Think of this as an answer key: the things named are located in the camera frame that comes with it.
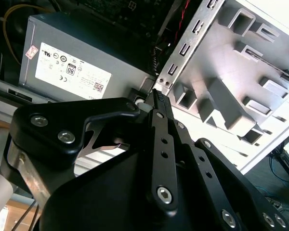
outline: yellow wire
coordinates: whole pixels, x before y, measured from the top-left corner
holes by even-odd
[[[7,10],[7,12],[5,13],[4,17],[3,17],[3,35],[4,35],[4,38],[5,38],[5,41],[6,41],[6,44],[8,45],[8,48],[12,54],[12,56],[14,57],[14,59],[16,60],[16,62],[20,65],[20,62],[18,61],[16,55],[14,54],[13,52],[13,49],[11,47],[11,44],[10,44],[10,41],[9,41],[9,38],[8,38],[8,34],[7,34],[7,31],[6,31],[6,21],[7,21],[7,18],[9,17],[9,15],[19,9],[19,8],[23,8],[23,7],[31,7],[31,8],[35,8],[35,9],[38,9],[40,11],[44,11],[46,13],[51,13],[52,11],[49,11],[45,8],[42,8],[40,6],[32,6],[32,5],[28,5],[28,4],[19,4],[19,5],[15,5],[15,6],[12,6],[11,8],[9,8]]]

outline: cable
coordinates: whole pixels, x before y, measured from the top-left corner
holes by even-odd
[[[35,205],[36,201],[34,201],[29,208],[24,212],[24,214],[20,217],[20,219],[17,221],[17,223],[14,225],[14,227],[12,228],[11,231],[15,231],[18,226],[20,225],[20,223],[23,221],[23,219],[27,216],[28,212],[30,212],[30,210],[33,208],[33,206]]]
[[[183,19],[184,19],[184,14],[185,14],[185,11],[188,7],[188,4],[190,3],[191,0],[187,0],[186,4],[185,4],[185,7],[184,9],[182,10],[182,13],[181,13],[181,20],[179,22],[179,28],[177,30],[177,32],[175,32],[175,37],[174,37],[174,43],[173,44],[176,44],[177,40],[178,40],[178,34],[179,34],[179,31],[181,30],[181,26],[182,26],[182,22],[183,22]]]
[[[56,0],[48,0],[56,12],[62,11],[61,6]]]
[[[283,185],[284,185],[287,189],[289,189],[288,185],[286,185],[286,182],[289,183],[289,181],[280,178],[279,176],[277,176],[277,175],[274,173],[274,164],[273,164],[272,158],[270,158],[269,164],[270,164],[270,169],[271,169],[272,173],[280,180],[280,182],[283,183]]]
[[[46,13],[51,13],[51,11],[45,9],[45,8],[42,8],[40,6],[33,6],[33,5],[28,5],[28,4],[19,4],[19,5],[15,5],[15,6],[12,6],[11,8],[9,8],[7,10],[7,12],[5,13],[4,17],[3,17],[3,34],[4,34],[4,38],[5,38],[5,41],[6,41],[6,44],[8,45],[8,48],[12,54],[12,56],[14,57],[14,59],[16,60],[16,62],[20,65],[20,62],[18,61],[12,47],[11,47],[11,44],[10,44],[10,41],[9,41],[9,38],[8,38],[8,35],[7,35],[7,31],[6,31],[6,21],[7,21],[7,18],[9,17],[9,15],[17,10],[17,9],[20,9],[20,8],[23,8],[23,7],[31,7],[31,8],[35,8],[35,9],[38,9],[40,11],[44,11]]]
[[[275,196],[274,194],[271,194],[267,191],[267,189],[263,188],[263,187],[260,187],[260,186],[255,186],[256,189],[261,189],[263,191],[265,191],[268,195],[270,196],[273,196],[273,197],[276,197],[276,198],[279,198],[278,196]]]
[[[273,159],[272,159],[271,157],[270,157],[270,159],[269,159],[269,164],[270,164],[270,169],[271,169],[272,173],[274,174],[274,176],[276,176],[276,177],[277,177],[278,179],[280,179],[281,181],[284,181],[284,182],[289,183],[288,180],[282,179],[282,178],[280,178],[278,175],[276,175],[276,173],[274,172],[274,163],[273,163]]]
[[[32,221],[31,221],[31,224],[30,224],[28,231],[33,231],[35,220],[37,219],[38,214],[39,214],[39,205],[37,206],[37,208],[35,210],[35,213],[34,213],[34,216],[32,218]]]

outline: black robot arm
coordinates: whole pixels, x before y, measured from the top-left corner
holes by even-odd
[[[209,140],[192,141],[167,96],[153,90],[139,107],[117,98],[16,110],[1,169],[43,208],[38,230],[289,231]],[[75,177],[77,157],[119,146]]]

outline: black cable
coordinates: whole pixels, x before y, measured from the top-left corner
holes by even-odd
[[[276,175],[276,173],[275,173],[274,170],[273,170],[272,164],[273,164],[273,159],[270,157],[270,158],[269,158],[269,165],[270,165],[270,169],[271,169],[272,173],[274,174],[274,176],[276,176],[276,177],[277,177],[278,179],[280,179],[281,181],[284,181],[284,182],[289,183],[288,180],[282,179],[282,178],[280,178],[278,175]]]
[[[48,0],[56,12],[62,11],[59,3],[56,0]]]
[[[30,212],[30,210],[33,208],[33,206],[35,205],[36,201],[34,201],[29,208],[24,212],[24,214],[20,217],[20,219],[17,221],[17,223],[14,225],[14,227],[12,228],[11,231],[15,231],[18,226],[20,225],[20,223],[23,221],[23,219],[27,216],[28,212]]]
[[[34,213],[34,216],[32,218],[32,221],[31,221],[31,224],[30,224],[28,231],[33,231],[34,223],[35,223],[35,220],[37,219],[38,214],[39,214],[39,205],[37,206],[37,209],[35,210],[35,213]]]

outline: screw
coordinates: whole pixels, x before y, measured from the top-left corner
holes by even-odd
[[[204,145],[206,145],[208,148],[211,147],[211,144],[209,142],[207,142],[207,141],[204,141]]]
[[[182,128],[182,129],[185,128],[184,125],[183,125],[183,123],[181,123],[181,122],[177,122],[177,125],[178,125],[180,128]]]
[[[266,223],[268,223],[271,227],[275,226],[274,221],[266,213],[262,213],[262,215]]]
[[[161,113],[159,113],[159,112],[156,112],[156,115],[157,115],[159,118],[164,118],[164,116],[163,116]]]
[[[227,225],[229,225],[231,228],[236,227],[235,219],[227,210],[224,210],[224,209],[222,210],[222,217],[223,217],[223,220],[227,223]]]
[[[75,141],[75,136],[70,131],[60,131],[58,134],[58,139],[63,143],[72,143]]]
[[[158,188],[158,197],[159,199],[161,199],[162,202],[164,202],[165,204],[170,204],[172,201],[172,195],[169,192],[168,189],[164,188],[164,187],[159,187]]]
[[[286,224],[284,222],[284,220],[282,218],[279,217],[279,215],[275,214],[275,219],[277,220],[277,222],[283,227],[286,227]]]
[[[25,164],[25,155],[23,153],[20,153],[19,154],[19,161],[24,165]]]
[[[48,125],[48,120],[41,115],[40,116],[35,115],[31,118],[31,124],[33,124],[37,127],[44,127],[44,126]]]

